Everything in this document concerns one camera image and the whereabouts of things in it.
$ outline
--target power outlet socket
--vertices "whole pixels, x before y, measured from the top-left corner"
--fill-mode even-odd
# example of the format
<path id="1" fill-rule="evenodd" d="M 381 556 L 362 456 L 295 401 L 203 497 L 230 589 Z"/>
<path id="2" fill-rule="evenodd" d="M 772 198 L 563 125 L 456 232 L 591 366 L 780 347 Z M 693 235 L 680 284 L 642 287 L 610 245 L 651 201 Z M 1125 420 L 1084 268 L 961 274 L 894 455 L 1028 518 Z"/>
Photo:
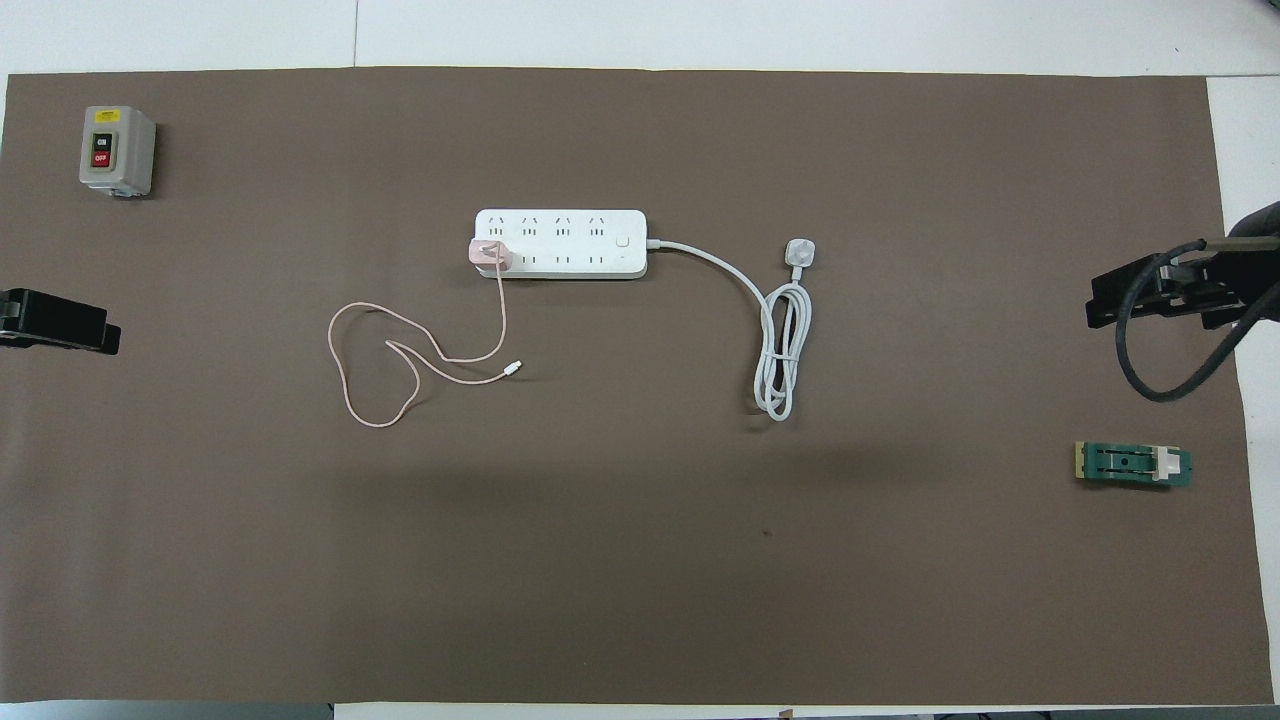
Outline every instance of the power outlet socket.
<path id="1" fill-rule="evenodd" d="M 507 279 L 635 279 L 648 269 L 648 224 L 640 210 L 520 210 L 476 213 L 475 240 L 507 246 Z M 497 277 L 493 265 L 476 265 Z"/>

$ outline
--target black clamp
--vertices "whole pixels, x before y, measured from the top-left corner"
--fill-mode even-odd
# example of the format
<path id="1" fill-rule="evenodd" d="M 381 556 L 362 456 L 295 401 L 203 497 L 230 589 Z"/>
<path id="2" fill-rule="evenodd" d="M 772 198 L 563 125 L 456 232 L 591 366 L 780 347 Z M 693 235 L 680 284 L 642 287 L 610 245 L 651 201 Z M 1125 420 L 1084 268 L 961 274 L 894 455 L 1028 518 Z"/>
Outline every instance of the black clamp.
<path id="1" fill-rule="evenodd" d="M 0 292 L 0 347 L 33 345 L 115 355 L 120 328 L 106 323 L 101 307 L 23 287 Z"/>

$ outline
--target switch box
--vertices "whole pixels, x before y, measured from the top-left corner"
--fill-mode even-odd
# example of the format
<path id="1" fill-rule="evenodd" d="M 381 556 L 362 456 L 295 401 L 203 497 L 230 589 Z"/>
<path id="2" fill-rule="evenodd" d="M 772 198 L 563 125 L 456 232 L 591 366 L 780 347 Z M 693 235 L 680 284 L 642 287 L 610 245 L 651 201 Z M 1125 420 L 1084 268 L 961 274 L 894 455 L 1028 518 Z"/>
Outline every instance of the switch box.
<path id="1" fill-rule="evenodd" d="M 95 105 L 84 110 L 81 182 L 114 197 L 151 192 L 156 124 L 136 108 Z"/>
<path id="2" fill-rule="evenodd" d="M 475 229 L 507 246 L 509 279 L 635 279 L 648 269 L 646 234 L 640 210 L 488 209 Z M 476 269 L 495 277 L 492 263 Z"/>

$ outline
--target plug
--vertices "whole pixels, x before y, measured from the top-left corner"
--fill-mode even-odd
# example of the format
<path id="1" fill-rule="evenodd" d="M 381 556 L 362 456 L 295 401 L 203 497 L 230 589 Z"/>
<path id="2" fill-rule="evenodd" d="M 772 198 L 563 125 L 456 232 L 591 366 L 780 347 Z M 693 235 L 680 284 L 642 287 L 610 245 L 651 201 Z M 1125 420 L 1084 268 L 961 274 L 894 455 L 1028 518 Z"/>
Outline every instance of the plug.
<path id="1" fill-rule="evenodd" d="M 467 260 L 479 269 L 492 269 L 495 265 L 503 270 L 511 269 L 511 251 L 506 243 L 497 240 L 471 238 Z"/>
<path id="2" fill-rule="evenodd" d="M 792 268 L 808 268 L 813 265 L 814 250 L 815 246 L 812 240 L 797 237 L 787 243 L 787 251 L 783 258 L 786 258 L 787 265 Z"/>

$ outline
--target power cord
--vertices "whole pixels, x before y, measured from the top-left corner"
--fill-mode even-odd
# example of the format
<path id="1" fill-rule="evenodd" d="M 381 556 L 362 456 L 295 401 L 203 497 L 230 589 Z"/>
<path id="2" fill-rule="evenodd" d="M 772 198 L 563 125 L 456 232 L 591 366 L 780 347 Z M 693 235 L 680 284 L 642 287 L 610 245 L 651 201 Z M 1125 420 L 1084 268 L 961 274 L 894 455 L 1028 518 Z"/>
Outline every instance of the power cord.
<path id="1" fill-rule="evenodd" d="M 1187 255 L 1188 252 L 1196 252 L 1204 250 L 1206 242 L 1203 240 L 1197 240 L 1194 242 L 1188 242 L 1179 245 L 1167 252 L 1162 252 L 1151 259 L 1151 263 L 1133 278 L 1129 283 L 1129 290 L 1124 295 L 1124 300 L 1120 302 L 1120 309 L 1116 314 L 1116 357 L 1120 360 L 1120 370 L 1124 373 L 1126 380 L 1138 391 L 1139 395 L 1147 400 L 1156 402 L 1171 402 L 1190 395 L 1192 391 L 1198 388 L 1204 383 L 1221 365 L 1226 361 L 1235 346 L 1244 340 L 1244 336 L 1253 328 L 1262 314 L 1267 311 L 1274 304 L 1280 301 L 1280 282 L 1271 286 L 1249 309 L 1240 316 L 1231 332 L 1228 333 L 1222 342 L 1213 348 L 1213 352 L 1204 359 L 1204 363 L 1196 369 L 1181 384 L 1166 389 L 1158 391 L 1153 389 L 1151 386 L 1144 383 L 1142 378 L 1138 377 L 1137 370 L 1133 369 L 1133 361 L 1129 359 L 1129 320 L 1133 316 L 1133 309 L 1138 304 L 1138 295 L 1142 293 L 1142 288 L 1156 275 L 1160 268 L 1169 265 L 1175 259 Z"/>
<path id="2" fill-rule="evenodd" d="M 497 277 L 498 277 L 498 306 L 500 307 L 500 311 L 502 311 L 502 332 L 498 334 L 498 345 L 494 345 L 493 350 L 490 350 L 489 352 L 485 352 L 484 355 L 481 355 L 479 357 L 449 357 L 448 355 L 444 354 L 444 350 L 440 347 L 440 343 L 435 341 L 435 336 L 431 334 L 431 331 L 426 329 L 425 327 L 420 325 L 419 323 L 415 323 L 413 320 L 410 320 L 408 318 L 406 318 L 404 315 L 401 315 L 399 313 L 397 313 L 394 310 L 390 310 L 388 307 L 384 307 L 384 306 L 374 304 L 374 302 L 348 302 L 347 305 L 343 305 L 337 313 L 333 314 L 333 318 L 329 319 L 329 332 L 328 332 L 328 336 L 326 336 L 328 340 L 329 340 L 329 355 L 333 356 L 334 364 L 338 365 L 338 378 L 342 380 L 342 400 L 343 400 L 343 402 L 347 404 L 347 413 L 351 413 L 351 416 L 355 418 L 356 421 L 358 421 L 360 424 L 362 424 L 365 427 L 369 427 L 369 428 L 389 428 L 389 427 L 394 425 L 396 423 L 398 423 L 399 419 L 404 416 L 404 413 L 408 411 L 410 405 L 412 405 L 413 401 L 417 400 L 419 391 L 422 389 L 422 375 L 419 374 L 417 366 L 413 365 L 413 361 L 408 359 L 410 355 L 412 355 L 413 357 L 417 357 L 424 365 L 426 365 L 428 368 L 430 368 L 431 372 L 434 372 L 436 375 L 440 375 L 442 378 L 444 378 L 444 379 L 447 379 L 449 382 L 454 382 L 454 383 L 463 384 L 463 386 L 483 386 L 483 384 L 489 384 L 489 383 L 493 383 L 493 382 L 498 382 L 498 380 L 500 380 L 503 378 L 508 378 L 508 377 L 516 374 L 516 370 L 520 370 L 520 368 L 521 368 L 522 364 L 521 364 L 520 360 L 516 360 L 515 363 L 507 365 L 502 370 L 502 373 L 498 373 L 497 375 L 493 375 L 492 378 L 484 378 L 484 379 L 479 379 L 479 380 L 466 380 L 466 379 L 462 379 L 462 378 L 453 377 L 453 375 L 445 373 L 444 370 L 436 368 L 435 364 L 433 364 L 426 357 L 422 357 L 422 355 L 419 351 L 413 350 L 412 347 L 410 347 L 410 346 L 407 346 L 407 345 L 404 345 L 402 342 L 394 341 L 394 340 L 384 340 L 383 345 L 385 345 L 387 347 L 392 348 L 392 351 L 396 352 L 396 355 L 399 355 L 401 360 L 403 360 L 404 364 L 408 365 L 408 369 L 412 370 L 412 373 L 413 373 L 413 392 L 408 396 L 408 398 L 404 401 L 404 404 L 401 405 L 401 409 L 399 409 L 398 413 L 396 413 L 394 418 L 392 418 L 390 420 L 388 420 L 385 423 L 374 423 L 374 421 L 370 421 L 370 420 L 366 420 L 366 419 L 361 418 L 360 414 L 356 413 L 356 409 L 351 405 L 351 391 L 347 387 L 347 370 L 346 370 L 346 368 L 342 366 L 342 359 L 338 357 L 338 351 L 333 346 L 333 327 L 338 322 L 338 318 L 340 318 L 342 314 L 346 313 L 346 311 L 348 311 L 348 310 L 352 310 L 352 309 L 356 309 L 356 307 L 365 307 L 367 310 L 374 310 L 374 311 L 379 311 L 379 313 L 387 313 L 392 318 L 396 318 L 397 320 L 399 320 L 399 322 L 410 325 L 411 328 L 421 332 L 422 334 L 425 334 L 426 340 L 431 341 L 431 347 L 435 348 L 435 354 L 439 355 L 440 360 L 444 360 L 445 363 L 454 363 L 454 364 L 458 364 L 458 365 L 463 365 L 463 364 L 468 364 L 468 363 L 480 363 L 483 360 L 488 360 L 488 359 L 493 357 L 494 355 L 497 355 L 498 350 L 502 348 L 502 343 L 507 340 L 507 295 L 506 295 L 506 292 L 503 291 L 503 287 L 502 287 L 502 264 L 498 261 L 498 256 L 497 256 L 497 252 L 498 252 L 497 247 L 498 247 L 498 245 L 499 243 L 494 243 L 494 251 L 486 252 L 486 255 L 494 258 L 494 269 L 495 269 Z"/>
<path id="3" fill-rule="evenodd" d="M 649 240 L 649 250 L 678 250 L 708 263 L 719 265 L 739 279 L 751 292 L 760 305 L 760 356 L 755 364 L 754 389 L 755 405 L 777 421 L 791 416 L 795 404 L 796 375 L 800 372 L 800 351 L 809 337 L 809 323 L 813 319 L 813 300 L 800 284 L 804 269 L 813 264 L 814 243 L 810 240 L 796 238 L 787 243 L 785 254 L 791 265 L 791 282 L 780 286 L 769 295 L 760 292 L 741 270 L 724 260 L 682 242 Z M 781 334 L 773 319 L 774 307 L 783 302 Z"/>

